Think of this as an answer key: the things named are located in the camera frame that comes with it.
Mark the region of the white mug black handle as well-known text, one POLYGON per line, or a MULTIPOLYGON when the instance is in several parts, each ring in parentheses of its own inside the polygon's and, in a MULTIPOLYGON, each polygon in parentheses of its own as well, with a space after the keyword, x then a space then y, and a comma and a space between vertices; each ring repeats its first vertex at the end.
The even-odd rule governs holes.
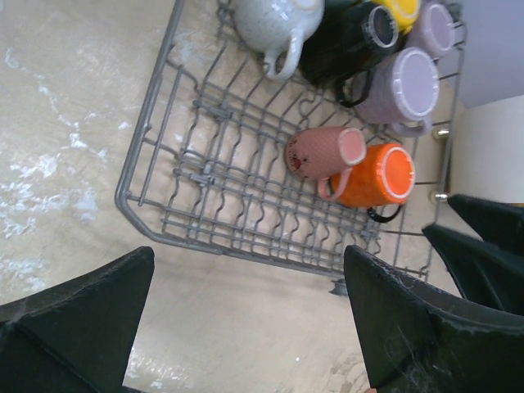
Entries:
POLYGON ((334 88, 346 108, 357 106, 369 95, 373 68, 392 54, 400 29, 390 8, 377 2, 331 2, 325 4, 322 21, 305 41, 299 69, 316 88, 334 88), (344 93, 346 81, 364 75, 358 97, 344 93))

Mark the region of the yellow mug black handle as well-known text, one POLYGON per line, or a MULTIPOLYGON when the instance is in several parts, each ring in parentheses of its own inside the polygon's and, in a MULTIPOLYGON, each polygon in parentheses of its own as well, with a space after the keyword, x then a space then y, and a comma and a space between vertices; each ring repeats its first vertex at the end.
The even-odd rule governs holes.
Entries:
POLYGON ((408 34, 413 28, 422 4, 420 0, 376 0, 376 3, 390 10, 402 34, 408 34))

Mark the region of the orange mug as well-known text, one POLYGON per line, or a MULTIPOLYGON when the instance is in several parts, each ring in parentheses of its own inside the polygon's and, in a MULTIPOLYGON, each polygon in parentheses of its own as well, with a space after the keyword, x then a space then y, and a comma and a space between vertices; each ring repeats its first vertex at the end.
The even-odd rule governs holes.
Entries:
POLYGON ((380 224, 400 213, 415 185, 411 155, 398 143, 371 145, 357 164, 337 202, 350 208, 364 208, 380 224))

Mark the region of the purple mug black handle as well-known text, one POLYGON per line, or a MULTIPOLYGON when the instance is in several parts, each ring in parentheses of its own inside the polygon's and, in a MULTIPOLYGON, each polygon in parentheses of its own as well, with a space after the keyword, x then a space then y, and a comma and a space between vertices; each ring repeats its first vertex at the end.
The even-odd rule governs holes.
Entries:
POLYGON ((425 3, 413 28, 408 33, 406 47, 418 47, 433 60, 446 56, 454 45, 454 21, 440 2, 425 3))

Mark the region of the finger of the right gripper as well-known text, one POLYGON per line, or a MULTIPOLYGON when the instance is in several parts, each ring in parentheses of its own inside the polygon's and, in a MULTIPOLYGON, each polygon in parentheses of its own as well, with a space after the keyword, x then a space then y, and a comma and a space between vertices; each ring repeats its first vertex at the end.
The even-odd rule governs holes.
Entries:
POLYGON ((523 258, 437 224, 422 233, 439 254, 461 296, 506 313, 523 314, 523 258))
POLYGON ((484 242, 523 253, 522 207, 462 194, 449 197, 447 203, 484 242))

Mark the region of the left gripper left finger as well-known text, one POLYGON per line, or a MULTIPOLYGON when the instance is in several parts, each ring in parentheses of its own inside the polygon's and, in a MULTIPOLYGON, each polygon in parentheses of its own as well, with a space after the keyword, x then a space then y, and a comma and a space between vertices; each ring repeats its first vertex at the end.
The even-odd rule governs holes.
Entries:
POLYGON ((141 246, 1 306, 3 392, 129 392, 124 376, 155 269, 141 246))

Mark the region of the lavender mug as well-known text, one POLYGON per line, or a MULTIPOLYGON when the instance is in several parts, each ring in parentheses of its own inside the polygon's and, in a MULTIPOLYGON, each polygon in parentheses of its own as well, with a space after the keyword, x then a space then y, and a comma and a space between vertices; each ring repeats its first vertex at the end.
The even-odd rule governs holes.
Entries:
POLYGON ((439 98, 439 75, 418 47, 401 50, 376 65, 367 97, 355 106, 361 120, 388 124, 398 135, 417 138, 431 132, 439 98))

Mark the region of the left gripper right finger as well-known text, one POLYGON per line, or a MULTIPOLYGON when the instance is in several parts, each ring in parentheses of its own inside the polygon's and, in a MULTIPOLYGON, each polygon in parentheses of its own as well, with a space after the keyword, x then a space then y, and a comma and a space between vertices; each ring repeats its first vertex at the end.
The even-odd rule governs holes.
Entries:
POLYGON ((358 246, 344 275, 378 392, 521 392, 523 318, 453 296, 358 246))

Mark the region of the salmon pink mug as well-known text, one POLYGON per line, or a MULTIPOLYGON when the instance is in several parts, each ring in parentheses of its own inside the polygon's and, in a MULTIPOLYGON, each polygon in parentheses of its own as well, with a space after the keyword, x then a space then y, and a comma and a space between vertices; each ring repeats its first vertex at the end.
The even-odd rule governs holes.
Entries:
POLYGON ((293 135, 285 147, 284 159, 296 177, 317 183, 321 198, 335 201, 366 154, 365 138, 359 129, 331 126, 293 135))

